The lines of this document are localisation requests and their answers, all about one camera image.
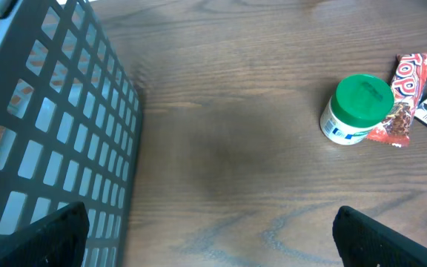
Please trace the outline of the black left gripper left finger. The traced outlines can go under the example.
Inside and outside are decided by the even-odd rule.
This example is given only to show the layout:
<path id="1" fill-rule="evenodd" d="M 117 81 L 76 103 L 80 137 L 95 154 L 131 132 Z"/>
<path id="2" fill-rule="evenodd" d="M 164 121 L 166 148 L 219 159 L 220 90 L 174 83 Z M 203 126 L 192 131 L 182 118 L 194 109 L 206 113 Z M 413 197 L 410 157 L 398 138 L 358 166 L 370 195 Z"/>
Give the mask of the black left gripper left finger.
<path id="1" fill-rule="evenodd" d="M 0 266 L 80 266 L 90 227 L 83 202 L 72 202 L 0 239 Z"/>

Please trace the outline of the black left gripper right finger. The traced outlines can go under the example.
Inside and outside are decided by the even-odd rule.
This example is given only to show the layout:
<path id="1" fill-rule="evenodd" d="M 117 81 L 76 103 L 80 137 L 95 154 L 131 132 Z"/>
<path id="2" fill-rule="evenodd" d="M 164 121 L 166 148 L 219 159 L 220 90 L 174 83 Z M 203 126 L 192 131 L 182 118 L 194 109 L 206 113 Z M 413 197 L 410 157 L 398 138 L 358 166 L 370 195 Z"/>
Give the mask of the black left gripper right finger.
<path id="1" fill-rule="evenodd" d="M 332 234 L 345 267 L 427 267 L 427 248 L 344 205 Z"/>

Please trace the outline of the green lid jar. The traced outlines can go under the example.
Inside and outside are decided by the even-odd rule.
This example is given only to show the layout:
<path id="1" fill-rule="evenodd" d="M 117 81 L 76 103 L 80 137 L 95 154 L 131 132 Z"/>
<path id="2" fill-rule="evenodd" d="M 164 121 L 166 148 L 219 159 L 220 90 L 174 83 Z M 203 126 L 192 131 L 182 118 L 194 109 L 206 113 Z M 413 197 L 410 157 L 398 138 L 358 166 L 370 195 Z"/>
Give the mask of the green lid jar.
<path id="1" fill-rule="evenodd" d="M 384 120 L 394 94 L 382 79 L 354 74 L 342 79 L 320 117 L 320 130 L 340 145 L 355 145 Z"/>

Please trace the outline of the red snack wrapper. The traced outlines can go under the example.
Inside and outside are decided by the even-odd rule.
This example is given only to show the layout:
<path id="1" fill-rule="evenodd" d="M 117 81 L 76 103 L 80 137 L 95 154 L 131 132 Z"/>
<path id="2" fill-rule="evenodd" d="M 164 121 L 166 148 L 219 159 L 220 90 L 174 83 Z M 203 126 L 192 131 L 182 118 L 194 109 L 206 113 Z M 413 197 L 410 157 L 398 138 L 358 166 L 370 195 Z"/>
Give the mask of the red snack wrapper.
<path id="1" fill-rule="evenodd" d="M 397 55 L 397 68 L 390 88 L 394 105 L 388 115 L 366 137 L 395 147 L 410 143 L 410 128 L 427 82 L 427 53 Z"/>

